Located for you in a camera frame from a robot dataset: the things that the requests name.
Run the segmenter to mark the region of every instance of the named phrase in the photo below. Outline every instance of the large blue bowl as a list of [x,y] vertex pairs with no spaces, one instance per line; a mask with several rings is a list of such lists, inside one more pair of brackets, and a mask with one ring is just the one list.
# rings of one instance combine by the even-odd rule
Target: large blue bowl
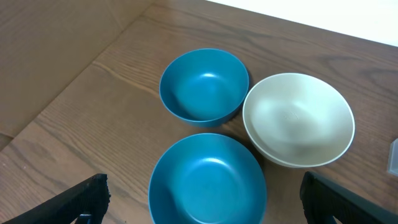
[[149,210],[156,224],[253,224],[266,209],[266,182],[253,155],[220,134],[175,143],[150,178]]
[[249,74],[233,54],[198,49],[175,59],[160,79],[165,107],[178,118],[201,127],[229,120],[249,90]]

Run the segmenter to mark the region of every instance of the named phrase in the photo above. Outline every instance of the white wall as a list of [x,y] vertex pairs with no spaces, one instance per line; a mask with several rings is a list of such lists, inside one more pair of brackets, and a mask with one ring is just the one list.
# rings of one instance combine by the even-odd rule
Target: white wall
[[398,0],[209,0],[398,46]]

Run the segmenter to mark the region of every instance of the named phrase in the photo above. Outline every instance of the brown wall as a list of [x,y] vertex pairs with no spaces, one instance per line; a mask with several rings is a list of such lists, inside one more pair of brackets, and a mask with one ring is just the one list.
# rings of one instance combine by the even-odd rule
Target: brown wall
[[152,0],[0,0],[0,133],[15,137]]

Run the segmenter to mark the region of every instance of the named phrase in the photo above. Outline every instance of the plastic bowl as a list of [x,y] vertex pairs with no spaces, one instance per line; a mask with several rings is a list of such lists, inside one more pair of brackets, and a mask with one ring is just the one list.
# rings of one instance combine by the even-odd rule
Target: plastic bowl
[[237,112],[249,90],[249,75],[234,55],[198,49],[175,59],[160,79],[165,107],[194,126],[219,126]]
[[243,121],[253,144],[269,160],[287,167],[335,161],[354,138],[354,116],[343,96],[309,75],[265,78],[249,92]]
[[150,178],[149,210],[156,224],[260,223],[266,182],[239,142],[203,133],[175,143]]

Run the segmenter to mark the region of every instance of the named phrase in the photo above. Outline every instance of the wooden table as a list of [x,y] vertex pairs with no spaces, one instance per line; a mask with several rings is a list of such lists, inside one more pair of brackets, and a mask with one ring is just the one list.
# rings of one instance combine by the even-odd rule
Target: wooden table
[[215,129],[189,126],[159,100],[162,71],[180,54],[216,47],[237,55],[253,83],[282,72],[313,75],[347,99],[353,145],[314,169],[398,212],[398,177],[386,172],[398,137],[398,48],[205,1],[159,0],[131,24],[0,153],[0,222],[93,174],[108,174],[104,223],[151,223],[147,186],[158,158],[179,139],[212,131],[245,144],[267,180],[264,223],[305,223],[305,170],[265,161],[241,114]]

